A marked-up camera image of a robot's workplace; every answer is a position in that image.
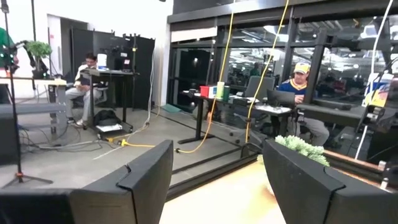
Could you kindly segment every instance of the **yellow cap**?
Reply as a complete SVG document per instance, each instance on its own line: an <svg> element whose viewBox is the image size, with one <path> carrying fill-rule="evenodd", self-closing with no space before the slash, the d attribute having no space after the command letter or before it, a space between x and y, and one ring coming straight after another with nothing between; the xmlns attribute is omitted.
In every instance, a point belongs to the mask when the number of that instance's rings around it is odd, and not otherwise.
<svg viewBox="0 0 398 224"><path fill-rule="evenodd" d="M310 65L307 63L297 63L296 67L294 68L294 73L302 73L302 74L307 74L310 71Z"/></svg>

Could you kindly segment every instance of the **gray pants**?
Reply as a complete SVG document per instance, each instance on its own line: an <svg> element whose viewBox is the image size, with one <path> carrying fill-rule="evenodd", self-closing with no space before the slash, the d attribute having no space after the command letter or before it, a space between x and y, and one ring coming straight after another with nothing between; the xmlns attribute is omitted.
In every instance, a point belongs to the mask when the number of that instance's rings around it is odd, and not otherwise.
<svg viewBox="0 0 398 224"><path fill-rule="evenodd" d="M102 92L94 89L94 101L98 100L98 98L101 97ZM67 99L67 117L72 118L72 107L73 107L73 102L72 100L79 97L79 96L84 96L83 97L83 102L84 102L84 107L83 107L83 116L81 119L83 121L88 121L88 114L90 112L90 91L80 91L77 88L71 88L66 91L65 93L66 99Z"/></svg>
<svg viewBox="0 0 398 224"><path fill-rule="evenodd" d="M322 121L304 118L303 116L298 117L298 123L295 122L295 118L288 119L287 134L299 136L300 125L305 126L310 130L311 134L313 135L312 145L314 146L323 146L326 140L329 138L329 131Z"/></svg>

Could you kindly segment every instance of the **red box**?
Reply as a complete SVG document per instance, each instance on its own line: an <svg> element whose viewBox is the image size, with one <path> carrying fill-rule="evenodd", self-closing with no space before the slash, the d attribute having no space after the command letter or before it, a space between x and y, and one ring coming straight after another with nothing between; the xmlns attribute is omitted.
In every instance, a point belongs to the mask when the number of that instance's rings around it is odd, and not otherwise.
<svg viewBox="0 0 398 224"><path fill-rule="evenodd" d="M208 86L200 87L200 96L209 97L209 87Z"/></svg>

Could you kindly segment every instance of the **chair backrest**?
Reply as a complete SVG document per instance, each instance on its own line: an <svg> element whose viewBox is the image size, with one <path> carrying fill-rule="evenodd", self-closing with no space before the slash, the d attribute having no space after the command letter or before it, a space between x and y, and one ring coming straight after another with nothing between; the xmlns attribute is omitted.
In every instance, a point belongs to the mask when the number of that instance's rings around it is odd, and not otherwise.
<svg viewBox="0 0 398 224"><path fill-rule="evenodd" d="M254 97L256 90L260 84L261 77L252 76L249 79L248 86L246 87L246 91L244 92L245 97ZM267 90L274 89L275 78L264 77L262 78L261 88L256 98L258 100L262 100L264 97L267 97Z"/></svg>

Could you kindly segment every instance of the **black backpack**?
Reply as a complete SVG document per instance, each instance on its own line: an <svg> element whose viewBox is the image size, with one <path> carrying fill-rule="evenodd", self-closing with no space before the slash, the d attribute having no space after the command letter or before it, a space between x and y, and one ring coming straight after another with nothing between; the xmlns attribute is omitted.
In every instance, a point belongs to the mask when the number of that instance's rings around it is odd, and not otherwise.
<svg viewBox="0 0 398 224"><path fill-rule="evenodd" d="M94 126L111 126L121 122L113 110L101 110L94 116Z"/></svg>

